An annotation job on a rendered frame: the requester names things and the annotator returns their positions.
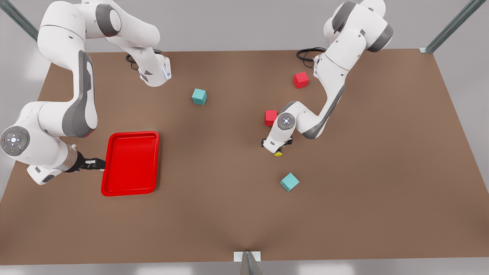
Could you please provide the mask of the red plastic tray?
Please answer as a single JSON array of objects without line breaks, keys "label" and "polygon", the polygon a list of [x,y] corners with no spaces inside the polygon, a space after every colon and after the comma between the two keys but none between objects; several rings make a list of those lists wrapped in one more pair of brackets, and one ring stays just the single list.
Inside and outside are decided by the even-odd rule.
[{"label": "red plastic tray", "polygon": [[114,133],[108,140],[101,193],[105,196],[149,194],[157,184],[159,133]]}]

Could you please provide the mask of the teal cube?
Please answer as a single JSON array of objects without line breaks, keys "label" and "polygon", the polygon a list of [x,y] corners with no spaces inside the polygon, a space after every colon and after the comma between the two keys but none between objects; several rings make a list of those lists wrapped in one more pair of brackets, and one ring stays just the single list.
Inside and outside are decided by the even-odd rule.
[{"label": "teal cube", "polygon": [[195,88],[191,98],[194,104],[204,105],[206,103],[207,93],[203,89]]},{"label": "teal cube", "polygon": [[287,191],[290,192],[295,186],[298,185],[300,181],[294,176],[294,174],[287,174],[281,181],[280,185]]}]

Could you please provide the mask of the silver frame post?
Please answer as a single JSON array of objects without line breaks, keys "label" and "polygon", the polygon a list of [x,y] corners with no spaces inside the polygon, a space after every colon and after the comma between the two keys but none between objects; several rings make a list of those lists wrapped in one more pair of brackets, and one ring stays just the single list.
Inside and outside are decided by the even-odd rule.
[{"label": "silver frame post", "polygon": [[420,53],[433,54],[486,0],[470,0],[447,26]]},{"label": "silver frame post", "polygon": [[233,252],[234,262],[240,262],[240,275],[263,275],[258,262],[261,252]]},{"label": "silver frame post", "polygon": [[39,30],[9,0],[0,0],[0,9],[17,23],[35,42],[38,41]]}]

